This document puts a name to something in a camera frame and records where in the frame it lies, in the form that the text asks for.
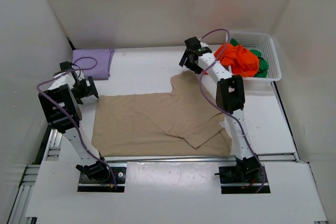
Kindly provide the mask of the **purple t shirt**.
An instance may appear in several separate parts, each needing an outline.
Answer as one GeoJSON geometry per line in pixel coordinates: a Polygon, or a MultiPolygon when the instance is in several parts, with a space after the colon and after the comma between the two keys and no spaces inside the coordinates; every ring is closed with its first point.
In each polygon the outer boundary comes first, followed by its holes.
{"type": "Polygon", "coordinates": [[[72,63],[75,67],[85,69],[85,78],[107,80],[110,77],[110,67],[114,49],[76,49],[73,51],[72,63]]]}

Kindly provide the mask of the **beige t shirt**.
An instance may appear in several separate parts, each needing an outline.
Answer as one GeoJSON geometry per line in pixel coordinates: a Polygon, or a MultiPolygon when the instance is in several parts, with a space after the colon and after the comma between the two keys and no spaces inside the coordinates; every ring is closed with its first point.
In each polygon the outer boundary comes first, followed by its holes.
{"type": "Polygon", "coordinates": [[[229,156],[224,116],[203,97],[198,78],[171,78],[170,93],[101,96],[92,144],[103,156],[229,156]]]}

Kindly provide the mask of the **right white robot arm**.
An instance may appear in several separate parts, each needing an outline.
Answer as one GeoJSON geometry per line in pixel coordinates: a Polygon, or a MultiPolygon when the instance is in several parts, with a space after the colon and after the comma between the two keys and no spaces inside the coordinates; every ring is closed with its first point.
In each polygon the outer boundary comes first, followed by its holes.
{"type": "Polygon", "coordinates": [[[258,172],[266,175],[258,156],[253,151],[244,119],[245,90],[241,76],[235,76],[218,61],[208,45],[197,37],[184,41],[185,52],[179,65],[200,75],[207,73],[217,84],[214,107],[224,113],[228,122],[232,140],[237,148],[236,174],[238,177],[255,177],[258,172]]]}

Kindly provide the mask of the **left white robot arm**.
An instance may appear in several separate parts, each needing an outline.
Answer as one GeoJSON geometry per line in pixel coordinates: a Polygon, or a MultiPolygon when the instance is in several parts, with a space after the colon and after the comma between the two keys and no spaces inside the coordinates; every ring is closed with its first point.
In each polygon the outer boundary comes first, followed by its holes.
{"type": "Polygon", "coordinates": [[[69,61],[60,63],[60,71],[51,80],[37,85],[38,98],[48,125],[61,133],[78,154],[81,163],[76,169],[89,180],[104,183],[110,178],[105,159],[80,131],[82,99],[97,98],[98,91],[93,78],[84,77],[83,70],[75,67],[69,61]]]}

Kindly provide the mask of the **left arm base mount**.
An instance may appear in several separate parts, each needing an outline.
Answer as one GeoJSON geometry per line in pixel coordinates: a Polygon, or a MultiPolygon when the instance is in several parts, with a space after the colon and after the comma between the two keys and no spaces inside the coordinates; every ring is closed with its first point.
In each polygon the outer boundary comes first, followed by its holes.
{"type": "Polygon", "coordinates": [[[81,165],[76,165],[80,171],[78,181],[78,192],[86,193],[123,193],[127,176],[127,167],[125,165],[111,166],[115,179],[107,168],[102,168],[102,164],[93,165],[98,170],[85,169],[81,165]]]}

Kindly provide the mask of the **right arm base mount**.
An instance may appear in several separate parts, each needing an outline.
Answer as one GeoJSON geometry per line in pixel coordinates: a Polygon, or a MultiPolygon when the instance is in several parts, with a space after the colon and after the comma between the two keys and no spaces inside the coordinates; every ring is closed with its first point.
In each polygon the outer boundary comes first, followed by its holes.
{"type": "Polygon", "coordinates": [[[243,176],[238,174],[235,166],[220,166],[214,176],[219,178],[223,195],[271,193],[264,169],[258,168],[256,172],[243,176]]]}

